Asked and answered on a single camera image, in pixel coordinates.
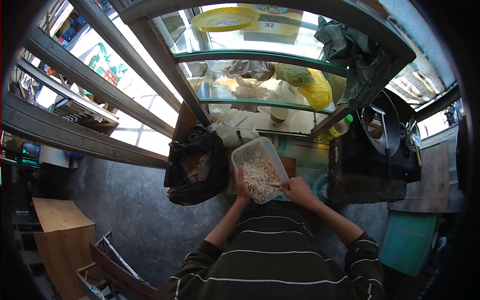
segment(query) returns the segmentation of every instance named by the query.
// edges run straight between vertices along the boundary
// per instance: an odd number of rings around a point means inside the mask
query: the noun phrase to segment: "shredded chicken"
[[[268,157],[255,158],[243,165],[243,179],[255,202],[265,200],[280,185],[280,177]]]

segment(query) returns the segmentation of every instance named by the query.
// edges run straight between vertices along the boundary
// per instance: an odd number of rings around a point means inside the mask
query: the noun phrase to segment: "black plastic bag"
[[[175,204],[194,205],[221,193],[228,185],[230,162],[223,142],[216,132],[195,126],[183,143],[170,143],[170,189],[167,196]],[[185,158],[209,155],[209,170],[205,180],[190,182],[182,167]]]

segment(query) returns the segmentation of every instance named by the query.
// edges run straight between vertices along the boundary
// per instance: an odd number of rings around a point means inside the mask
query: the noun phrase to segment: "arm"
[[[205,238],[205,241],[214,244],[218,248],[222,248],[225,245],[225,240],[240,219],[243,209],[248,203],[251,202],[250,192],[248,191],[247,185],[243,181],[243,165],[239,167],[238,174],[235,173],[234,175],[237,182],[237,199],[232,207],[228,210],[225,217],[223,217],[220,223],[218,223],[212,232],[210,232],[210,234]]]
[[[196,252],[187,254],[183,260],[181,271],[171,276],[158,290],[158,299],[176,298],[179,292],[187,285],[193,276],[204,268],[214,264],[222,254],[221,248],[225,244],[230,231],[238,222],[243,209],[250,203],[250,193],[243,181],[243,166],[238,174],[235,173],[238,196],[235,203],[218,225],[207,235]]]
[[[345,272],[361,299],[383,299],[383,270],[378,245],[363,230],[315,197],[301,177],[282,183],[280,190],[294,203],[314,212],[348,248]]]
[[[349,246],[362,235],[363,230],[360,227],[318,200],[301,177],[290,178],[289,181],[282,183],[280,190],[293,203],[314,212],[335,232],[345,246]]]

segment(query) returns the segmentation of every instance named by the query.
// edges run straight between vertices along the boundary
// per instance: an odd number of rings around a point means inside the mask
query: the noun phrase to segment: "white stripe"
[[[373,245],[375,245],[375,246],[377,246],[377,247],[378,247],[378,244],[377,244],[377,243],[374,243],[374,242],[372,242],[371,240],[358,240],[358,241],[356,241],[356,243],[358,243],[359,241],[366,241],[366,242],[369,242],[370,244],[373,244]]]
[[[175,291],[175,300],[179,300],[177,296],[179,295],[180,279],[177,282],[177,290]]]
[[[273,232],[265,232],[265,231],[255,231],[255,230],[244,230],[242,231],[241,233],[243,232],[253,232],[253,233],[261,233],[261,234],[277,234],[277,233],[298,233],[298,234],[301,234],[303,235],[303,233],[301,232],[298,232],[298,231],[273,231]]]
[[[363,277],[362,277],[362,276],[358,276],[357,278],[353,279],[352,281],[355,281],[355,280],[360,279],[360,278],[363,278]],[[376,282],[378,282],[380,285],[382,285],[382,283],[381,283],[380,281],[378,281],[377,279],[375,279],[375,278],[369,278],[368,280],[370,280],[370,281],[376,281]]]
[[[337,284],[343,281],[343,279],[348,278],[348,276],[344,276],[342,279],[339,281],[330,281],[330,280],[319,280],[319,281],[311,281],[311,282],[294,282],[294,281],[283,281],[283,280],[277,280],[277,279],[237,279],[237,278],[216,278],[216,277],[209,277],[207,279],[203,279],[200,277],[198,274],[191,274],[193,276],[197,276],[200,278],[201,281],[207,282],[208,280],[214,280],[214,281],[234,281],[234,282],[277,282],[277,283],[283,283],[283,284],[291,284],[291,285],[303,285],[303,286],[308,286],[308,285],[314,285],[314,284],[320,284],[320,283],[333,283]]]
[[[354,263],[350,266],[350,268],[351,268],[354,264],[359,263],[359,262],[363,262],[363,261],[376,262],[376,261],[378,261],[378,258],[375,258],[375,259],[368,259],[368,258],[360,259],[359,261],[354,262]]]
[[[286,216],[259,216],[259,217],[251,217],[250,219],[246,219],[245,221],[240,222],[240,223],[238,223],[237,225],[243,224],[243,223],[247,222],[248,220],[261,219],[261,218],[283,218],[283,219],[288,219],[288,220],[293,221],[293,222],[295,222],[295,223],[297,223],[297,224],[299,224],[299,225],[303,225],[303,228],[305,228],[305,230],[308,231],[308,233],[310,233],[311,236],[313,236],[312,233],[305,227],[305,223],[299,223],[299,222],[295,221],[294,219],[290,219],[290,218],[288,218],[288,217],[286,217]]]
[[[372,284],[370,283],[370,285],[368,286],[368,299],[367,300],[370,300],[370,298],[372,298],[372,294],[370,294],[371,290],[372,290]]]
[[[378,281],[378,280],[375,279],[375,278],[370,278],[369,280],[370,280],[370,281],[376,281],[376,282],[378,282],[380,285],[382,285],[382,284],[380,283],[380,281]]]
[[[253,252],[253,253],[265,253],[265,254],[311,253],[311,254],[316,254],[316,255],[320,256],[324,261],[333,260],[333,259],[331,259],[331,258],[329,258],[329,259],[324,259],[320,254],[318,254],[317,252],[312,252],[312,251],[267,252],[267,251],[256,251],[256,250],[232,250],[232,251],[228,251],[228,252],[222,253],[221,256],[223,256],[223,255],[225,255],[225,254],[227,254],[227,253],[232,253],[232,252]]]
[[[184,261],[187,259],[187,257],[190,255],[190,254],[193,254],[194,252],[190,252],[189,254],[185,255],[185,258],[183,259]]]

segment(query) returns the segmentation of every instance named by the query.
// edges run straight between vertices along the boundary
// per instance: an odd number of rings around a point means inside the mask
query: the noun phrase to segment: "green bottle cap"
[[[343,120],[345,121],[345,123],[350,124],[353,122],[353,117],[352,115],[348,114],[346,117],[343,118]]]

